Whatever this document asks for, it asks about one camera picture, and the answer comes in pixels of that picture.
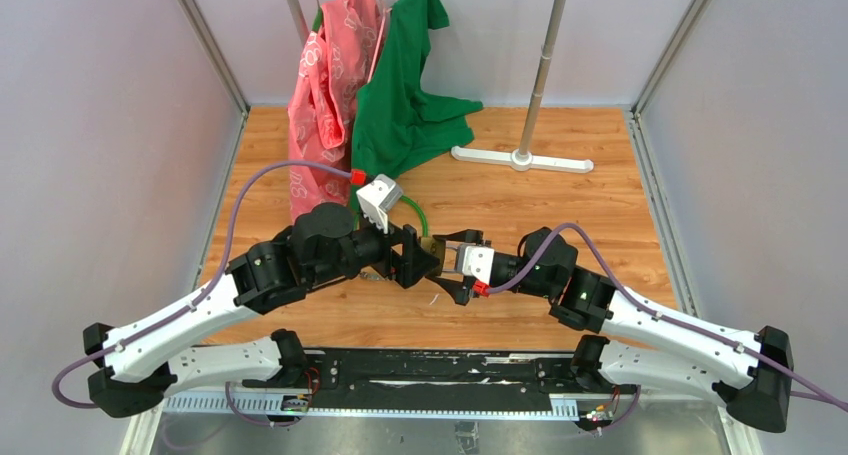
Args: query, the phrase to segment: gray floor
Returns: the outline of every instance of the gray floor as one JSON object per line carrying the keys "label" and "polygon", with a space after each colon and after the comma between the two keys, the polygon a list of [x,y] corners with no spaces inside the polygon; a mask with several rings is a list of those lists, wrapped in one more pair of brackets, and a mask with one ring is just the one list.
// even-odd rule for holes
{"label": "gray floor", "polygon": [[[269,429],[232,416],[168,414],[159,427],[154,454],[689,454],[729,453],[714,406],[700,402],[643,402],[616,430],[599,439],[574,438],[570,422],[481,421],[383,418],[306,418],[294,427]],[[176,451],[173,444],[202,440],[226,426],[194,450]],[[476,431],[476,442],[473,432]]]}

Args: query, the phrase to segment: green garment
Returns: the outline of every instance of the green garment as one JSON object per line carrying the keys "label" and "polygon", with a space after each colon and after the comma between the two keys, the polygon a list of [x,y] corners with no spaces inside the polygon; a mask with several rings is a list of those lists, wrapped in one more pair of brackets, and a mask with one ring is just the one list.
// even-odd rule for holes
{"label": "green garment", "polygon": [[[421,72],[430,53],[427,30],[449,24],[439,0],[394,4],[374,76],[356,94],[353,168],[395,178],[474,139],[465,115],[481,110],[481,102],[421,90]],[[356,207],[355,194],[351,203]]]}

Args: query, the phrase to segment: wooden tabletop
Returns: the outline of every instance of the wooden tabletop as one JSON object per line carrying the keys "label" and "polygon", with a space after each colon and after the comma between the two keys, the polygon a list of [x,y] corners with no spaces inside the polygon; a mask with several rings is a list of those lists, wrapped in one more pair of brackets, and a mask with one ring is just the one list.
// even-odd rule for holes
{"label": "wooden tabletop", "polygon": [[[486,109],[469,117],[472,148],[513,150],[526,111]],[[226,224],[236,193],[260,168],[287,158],[284,108],[254,108],[218,219],[203,280],[220,263]],[[513,252],[522,235],[564,221],[579,223],[623,283],[667,306],[675,299],[621,112],[616,109],[544,109],[533,153],[590,158],[585,175],[459,162],[445,154],[399,177],[406,195],[427,215],[431,234],[483,230],[496,250]],[[269,173],[242,203],[230,258],[268,240],[291,223],[285,170]],[[395,224],[420,226],[403,204]],[[578,263],[600,270],[574,233]],[[208,341],[240,343],[278,328],[295,330],[305,346],[481,349],[573,349],[583,333],[559,325],[544,299],[498,294],[455,305],[438,286],[422,281],[409,290],[391,282],[351,280],[310,294],[305,301],[231,327]]]}

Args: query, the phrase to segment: white rack foot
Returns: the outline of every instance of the white rack foot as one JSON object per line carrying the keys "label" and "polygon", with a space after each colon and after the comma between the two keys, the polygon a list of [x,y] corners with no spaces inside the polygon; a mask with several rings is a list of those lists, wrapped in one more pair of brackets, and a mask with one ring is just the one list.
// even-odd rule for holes
{"label": "white rack foot", "polygon": [[475,148],[453,147],[453,158],[463,162],[490,163],[493,165],[509,165],[523,172],[531,168],[555,170],[557,172],[589,173],[595,168],[591,160],[570,160],[568,158],[540,157],[527,152],[521,156],[516,149],[512,153],[496,152],[494,150],[477,150]]}

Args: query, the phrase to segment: clothing rack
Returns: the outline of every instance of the clothing rack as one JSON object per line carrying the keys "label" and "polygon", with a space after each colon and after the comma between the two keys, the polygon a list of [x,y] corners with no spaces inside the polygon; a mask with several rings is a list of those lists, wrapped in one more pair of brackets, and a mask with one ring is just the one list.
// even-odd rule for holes
{"label": "clothing rack", "polygon": [[[297,34],[302,43],[306,43],[309,29],[306,25],[306,17],[300,6],[300,0],[286,0],[289,5],[292,19],[294,20]],[[530,153],[530,142],[533,140],[533,130],[536,128],[536,120],[539,118],[539,108],[542,104],[542,94],[545,91],[545,83],[548,79],[551,57],[554,44],[559,33],[562,14],[565,9],[565,0],[554,0],[551,9],[551,18],[548,21],[548,29],[545,35],[545,43],[542,45],[542,56],[539,59],[539,68],[536,71],[536,82],[533,93],[530,96],[530,106],[527,109],[527,118],[524,121],[524,131],[521,134],[521,142],[518,148],[512,152],[498,152],[495,150],[478,150],[474,148],[453,147],[451,155],[454,158],[466,162],[490,163],[495,165],[509,165],[515,170],[525,171],[531,168],[543,170],[556,170],[560,172],[588,173],[592,171],[595,164],[591,160],[572,160],[567,158],[540,157]]]}

